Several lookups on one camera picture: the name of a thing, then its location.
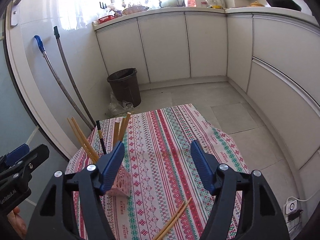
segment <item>frying pan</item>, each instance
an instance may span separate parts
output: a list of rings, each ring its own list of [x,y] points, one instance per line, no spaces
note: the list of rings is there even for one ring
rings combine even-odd
[[[266,0],[271,7],[287,8],[301,12],[301,7],[293,0]]]

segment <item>cabinet door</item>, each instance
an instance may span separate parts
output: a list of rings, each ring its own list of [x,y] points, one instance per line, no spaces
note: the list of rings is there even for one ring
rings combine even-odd
[[[108,74],[136,68],[139,84],[149,83],[148,70],[136,19],[111,26],[97,33]]]
[[[320,29],[280,16],[255,16],[253,27],[253,55],[297,82],[320,104]]]
[[[186,13],[191,77],[227,74],[227,20],[224,14]]]
[[[320,146],[320,109],[288,77],[253,60],[248,96],[276,128],[300,169]]]
[[[252,16],[228,16],[228,72],[247,91],[252,60]]]
[[[151,82],[190,77],[186,22],[183,13],[138,19]]]

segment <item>human hand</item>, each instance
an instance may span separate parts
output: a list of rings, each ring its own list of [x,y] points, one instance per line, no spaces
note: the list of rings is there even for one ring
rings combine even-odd
[[[8,215],[8,220],[14,230],[16,230],[17,234],[22,238],[25,239],[27,234],[27,226],[22,217],[19,215],[20,208],[15,207]]]

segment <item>baseboard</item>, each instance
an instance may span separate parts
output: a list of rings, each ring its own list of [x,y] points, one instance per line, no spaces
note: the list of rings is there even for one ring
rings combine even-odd
[[[163,88],[163,87],[172,87],[172,86],[180,86],[180,85],[223,82],[223,81],[228,81],[228,77],[212,76],[212,77],[184,78],[184,79],[168,80],[168,81],[154,82],[154,83],[148,83],[148,84],[140,84],[139,89],[141,91],[141,90],[147,90],[147,89],[153,89],[153,88]]]
[[[305,192],[304,192],[304,189],[303,189],[303,185],[302,185],[301,177],[300,177],[300,174],[299,174],[299,170],[295,166],[294,161],[293,161],[293,159],[291,157],[291,154],[290,154],[286,144],[284,143],[282,137],[280,136],[280,134],[278,133],[276,128],[273,126],[273,124],[270,122],[269,118],[257,106],[257,104],[231,78],[228,78],[228,82],[244,97],[245,100],[247,100],[249,105],[256,111],[258,116],[266,124],[267,128],[269,129],[269,131],[271,132],[272,136],[277,141],[280,149],[282,150],[282,152],[284,154],[284,157],[287,160],[287,163],[288,163],[289,168],[290,168],[290,170],[292,172],[292,175],[293,175],[293,179],[294,179],[294,181],[296,183],[296,186],[297,186],[299,198],[300,199],[306,199],[306,195],[305,195]],[[308,221],[307,204],[305,202],[300,202],[300,204],[301,204],[301,208],[304,211],[302,213],[302,225],[304,226]]]

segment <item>metal pole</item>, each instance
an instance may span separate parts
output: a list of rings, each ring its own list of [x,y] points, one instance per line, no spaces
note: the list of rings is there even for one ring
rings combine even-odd
[[[69,95],[68,91],[66,90],[66,88],[64,87],[64,85],[62,84],[58,74],[56,73],[56,71],[54,70],[49,58],[48,58],[48,55],[44,49],[44,46],[42,44],[42,40],[41,38],[36,35],[35,36],[36,40],[37,40],[37,43],[38,43],[38,47],[40,49],[40,51],[42,52],[42,55],[45,59],[45,61],[47,62],[50,70],[51,70],[51,73],[53,74],[55,80],[57,81],[59,87],[61,88],[62,92],[65,94],[65,96],[67,97],[67,99],[69,100],[69,102],[71,103],[71,105],[73,106],[73,108],[76,110],[76,112],[79,114],[79,116],[82,118],[82,120],[85,122],[85,124],[90,128],[91,131],[93,131],[93,126],[89,123],[89,121],[86,119],[86,117],[82,114],[81,110],[79,109],[79,107],[76,105],[76,103],[73,101],[72,97]]]
[[[62,45],[61,45],[61,41],[60,41],[60,34],[59,34],[59,31],[58,31],[58,27],[55,26],[53,29],[54,29],[54,35],[56,36],[56,39],[57,39],[57,44],[58,44],[58,48],[59,48],[59,51],[60,51],[60,54],[61,54],[61,58],[62,58],[62,61],[63,61],[64,66],[65,66],[65,68],[66,68],[66,71],[67,71],[67,73],[68,73],[68,76],[69,76],[69,79],[70,79],[70,81],[71,81],[71,84],[72,84],[72,86],[73,86],[73,88],[74,88],[74,90],[75,90],[75,92],[76,92],[76,94],[77,94],[77,96],[78,96],[78,98],[79,98],[79,100],[80,100],[81,105],[83,106],[85,112],[87,113],[90,121],[93,123],[93,126],[95,126],[95,125],[96,125],[96,122],[95,122],[94,119],[92,118],[92,116],[91,116],[91,114],[90,114],[87,106],[85,105],[85,103],[84,103],[84,101],[83,101],[83,99],[82,99],[82,97],[81,97],[81,95],[80,95],[80,92],[79,92],[79,90],[78,90],[78,88],[77,88],[77,86],[76,86],[75,80],[73,79],[73,76],[72,76],[72,74],[71,74],[70,68],[69,68],[69,66],[68,66],[68,62],[67,62],[66,56],[64,55],[64,52],[63,52],[63,49],[62,49]]]

